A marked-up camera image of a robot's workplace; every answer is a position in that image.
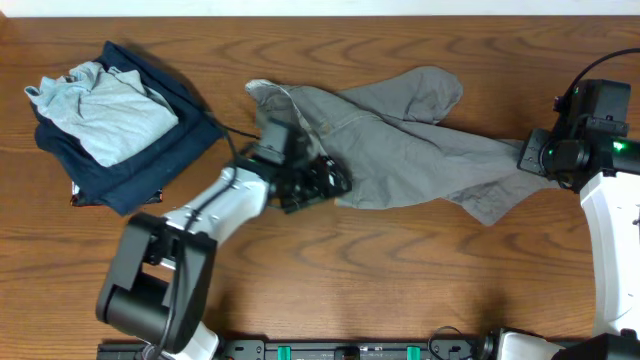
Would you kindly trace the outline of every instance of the navy blue cloth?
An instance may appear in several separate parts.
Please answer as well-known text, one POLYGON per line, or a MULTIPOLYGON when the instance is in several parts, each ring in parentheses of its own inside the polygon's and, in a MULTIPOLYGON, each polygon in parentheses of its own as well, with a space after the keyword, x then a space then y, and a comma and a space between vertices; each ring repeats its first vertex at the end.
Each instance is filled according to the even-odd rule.
POLYGON ((40 115, 32 104, 40 122, 35 140, 40 149, 58 158, 89 200, 100 201, 125 215, 173 180, 222 133, 181 83, 125 48, 106 42, 96 61, 105 69, 115 66, 123 72, 138 70, 142 83, 160 93, 171 105, 178 125, 138 154, 106 168, 82 148, 77 138, 40 115))

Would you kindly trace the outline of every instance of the folded cloth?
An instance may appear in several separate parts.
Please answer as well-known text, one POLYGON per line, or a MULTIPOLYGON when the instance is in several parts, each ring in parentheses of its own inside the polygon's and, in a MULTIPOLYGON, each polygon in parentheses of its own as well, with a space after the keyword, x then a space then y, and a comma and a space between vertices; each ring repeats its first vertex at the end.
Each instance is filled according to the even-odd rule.
POLYGON ((100 201, 125 215, 173 180, 222 133, 182 84, 137 55, 107 42, 96 61, 104 68, 114 66, 123 72, 137 70, 142 84, 157 91, 169 103, 178 124, 138 154, 110 167, 100 166, 77 138, 56 127, 32 104, 40 122, 35 139, 39 148, 58 158, 89 201, 100 201))
POLYGON ((102 166, 118 164, 158 140, 178 118, 137 70, 121 72, 86 62, 57 80, 42 78, 25 93, 38 112, 73 135, 102 166))
POLYGON ((492 225, 530 194, 557 187, 516 168, 521 142, 435 125, 463 92, 439 68, 338 94, 267 80, 250 81, 246 90, 258 104, 258 120, 300 124, 317 139, 318 152, 351 171, 353 190, 338 200, 341 206, 386 209, 445 198, 492 225))

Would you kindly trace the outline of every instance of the white wall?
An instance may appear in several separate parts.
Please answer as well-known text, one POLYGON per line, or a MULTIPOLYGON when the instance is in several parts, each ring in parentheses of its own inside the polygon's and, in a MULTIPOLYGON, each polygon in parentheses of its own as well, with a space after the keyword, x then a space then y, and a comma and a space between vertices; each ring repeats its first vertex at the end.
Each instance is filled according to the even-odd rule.
POLYGON ((8 17, 640 15, 640 0, 0 0, 8 17))

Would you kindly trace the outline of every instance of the gray cloth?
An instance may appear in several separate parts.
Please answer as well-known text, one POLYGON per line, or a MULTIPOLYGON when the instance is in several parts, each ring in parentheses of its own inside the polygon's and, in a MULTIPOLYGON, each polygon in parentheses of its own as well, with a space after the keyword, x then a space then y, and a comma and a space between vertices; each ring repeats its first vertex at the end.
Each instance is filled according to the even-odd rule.
POLYGON ((57 80, 42 78, 25 93, 38 112, 73 135, 102 166, 137 154, 178 124, 165 99, 142 85, 138 71, 86 62, 57 80))
POLYGON ((457 78, 421 67, 336 94, 253 80, 258 126, 269 117, 298 123, 350 171, 353 191, 338 205, 409 206, 437 198, 460 204, 485 225, 527 196, 557 184, 519 171, 522 142, 492 140, 435 126, 462 96, 457 78))

